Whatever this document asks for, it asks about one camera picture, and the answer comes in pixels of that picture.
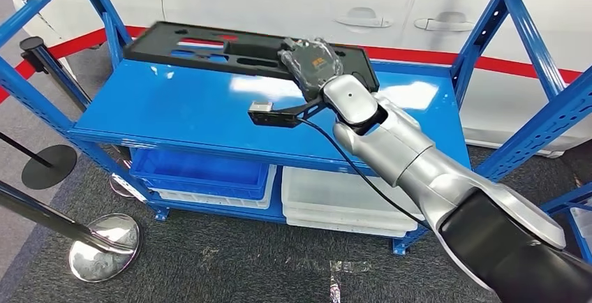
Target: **blue tabletop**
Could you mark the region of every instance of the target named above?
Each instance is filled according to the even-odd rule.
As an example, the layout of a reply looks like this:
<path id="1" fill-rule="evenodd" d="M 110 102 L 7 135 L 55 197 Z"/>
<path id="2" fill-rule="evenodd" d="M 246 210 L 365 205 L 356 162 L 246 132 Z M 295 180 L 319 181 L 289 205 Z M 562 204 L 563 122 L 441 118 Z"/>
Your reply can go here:
<path id="1" fill-rule="evenodd" d="M 446 77 L 385 71 L 376 75 L 380 90 L 416 118 L 440 150 L 469 166 Z M 304 103 L 289 80 L 123 60 L 70 132 L 86 140 L 133 147 L 347 169 L 335 148 L 307 125 L 254 125 L 247 115 L 253 101 L 274 102 L 276 109 Z M 310 120 L 331 133 L 335 115 L 324 110 Z"/>

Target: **floor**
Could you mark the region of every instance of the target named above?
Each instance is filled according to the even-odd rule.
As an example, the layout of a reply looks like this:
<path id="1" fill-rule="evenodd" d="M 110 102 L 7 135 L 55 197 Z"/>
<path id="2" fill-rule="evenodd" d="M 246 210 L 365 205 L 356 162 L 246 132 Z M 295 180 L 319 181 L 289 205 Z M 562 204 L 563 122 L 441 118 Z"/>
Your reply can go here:
<path id="1" fill-rule="evenodd" d="M 0 21 L 13 12 L 0 0 Z M 20 58 L 24 32 L 0 50 L 11 64 Z M 106 51 L 87 50 L 69 59 L 91 94 L 110 72 Z M 68 116 L 79 112 L 45 75 L 30 82 Z M 64 143 L 51 128 L 13 98 L 0 104 L 0 131 L 34 152 Z M 535 157 L 504 182 L 540 204 L 575 187 L 574 174 L 592 179 L 588 144 L 562 159 Z M 472 164 L 491 151 L 470 148 Z M 393 256 L 390 240 L 175 211 L 165 223 L 134 200 L 116 196 L 107 175 L 80 156 L 73 174 L 43 191 L 25 188 L 20 171 L 27 158 L 0 143 L 0 179 L 50 202 L 80 222 L 123 212 L 142 226 L 142 252 L 127 272 L 102 284 L 81 283 L 68 269 L 71 242 L 0 208 L 0 303 L 4 302 L 322 302 L 331 281 L 342 302 L 495 302 L 496 298 L 459 275 L 434 237 L 427 236 L 405 257 Z M 332 261 L 364 262 L 358 272 L 331 268 Z"/>

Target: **blue plastic bin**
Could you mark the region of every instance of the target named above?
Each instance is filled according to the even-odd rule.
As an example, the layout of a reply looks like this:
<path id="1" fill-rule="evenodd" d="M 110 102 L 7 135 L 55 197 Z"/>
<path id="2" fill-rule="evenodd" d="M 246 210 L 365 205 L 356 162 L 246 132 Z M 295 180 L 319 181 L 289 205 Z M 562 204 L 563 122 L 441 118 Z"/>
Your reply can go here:
<path id="1" fill-rule="evenodd" d="M 132 176 L 151 189 L 261 200 L 269 165 L 219 156 L 139 149 Z"/>

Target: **metal pole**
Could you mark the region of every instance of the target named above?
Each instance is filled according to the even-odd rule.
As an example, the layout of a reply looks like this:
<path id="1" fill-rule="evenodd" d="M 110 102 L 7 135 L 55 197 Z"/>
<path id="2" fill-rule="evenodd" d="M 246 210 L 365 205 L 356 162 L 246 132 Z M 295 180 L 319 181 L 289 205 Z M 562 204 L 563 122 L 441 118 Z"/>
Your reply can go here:
<path id="1" fill-rule="evenodd" d="M 44 158 L 40 157 L 39 155 L 33 153 L 32 151 L 29 151 L 25 146 L 19 144 L 18 142 L 14 141 L 13 139 L 11 139 L 10 137 L 8 137 L 6 134 L 0 132 L 0 139 L 4 140 L 4 142 L 6 142 L 7 144 L 9 144 L 10 146 L 18 149 L 19 151 L 21 151 L 22 153 L 26 154 L 27 156 L 29 156 L 30 158 L 32 158 L 33 160 L 39 162 L 40 164 L 44 165 L 47 168 L 51 168 L 53 167 L 53 165 L 49 162 L 47 162 Z"/>
<path id="2" fill-rule="evenodd" d="M 136 252 L 133 247 L 110 241 L 3 181 L 0 181 L 0 205 L 65 237 L 94 247 L 103 253 L 133 255 Z"/>
<path id="3" fill-rule="evenodd" d="M 23 59 L 26 59 L 36 71 L 50 74 L 54 82 L 60 87 L 81 111 L 86 111 L 91 99 L 82 89 L 80 84 L 72 78 L 59 61 L 51 55 L 43 39 L 32 36 L 20 42 L 24 51 Z"/>

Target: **black cable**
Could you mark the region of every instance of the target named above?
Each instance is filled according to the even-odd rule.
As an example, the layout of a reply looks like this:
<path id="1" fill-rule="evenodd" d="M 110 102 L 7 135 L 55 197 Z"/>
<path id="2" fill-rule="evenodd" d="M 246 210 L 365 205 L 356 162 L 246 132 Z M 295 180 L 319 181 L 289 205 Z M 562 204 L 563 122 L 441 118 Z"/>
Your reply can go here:
<path id="1" fill-rule="evenodd" d="M 323 130 L 319 125 L 310 122 L 308 120 L 302 119 L 302 118 L 297 118 L 298 121 L 305 123 L 306 125 L 316 129 L 317 131 L 320 132 L 320 134 L 324 135 L 325 138 L 327 138 L 327 140 L 329 140 L 329 142 L 331 142 L 331 145 L 333 145 L 333 147 L 335 147 L 335 149 L 337 149 L 337 151 L 341 154 L 341 156 L 350 164 L 350 166 L 353 168 L 353 170 L 355 170 L 355 172 L 372 188 L 374 189 L 374 191 L 380 195 L 384 200 L 386 200 L 389 204 L 391 204 L 395 209 L 399 210 L 400 212 L 402 212 L 403 214 L 405 214 L 407 217 L 411 218 L 412 220 L 414 220 L 416 223 L 420 224 L 421 226 L 423 226 L 424 228 L 426 228 L 427 230 L 431 231 L 431 228 L 426 225 L 423 221 L 417 219 L 415 216 L 413 216 L 412 214 L 410 214 L 409 212 L 407 212 L 405 209 L 403 209 L 402 207 L 400 207 L 397 203 L 393 202 L 392 200 L 390 200 L 382 191 L 380 191 L 379 188 L 377 188 L 374 183 L 372 183 L 372 181 L 370 181 L 368 179 L 368 177 L 366 175 L 364 175 L 364 173 L 358 168 L 356 167 L 356 165 L 350 160 L 350 158 L 348 158 L 347 154 L 341 149 L 341 147 L 337 144 L 337 142 L 335 142 L 335 140 L 333 140 L 333 138 L 331 138 L 331 135 L 329 135 L 327 132 L 325 132 L 325 130 Z"/>

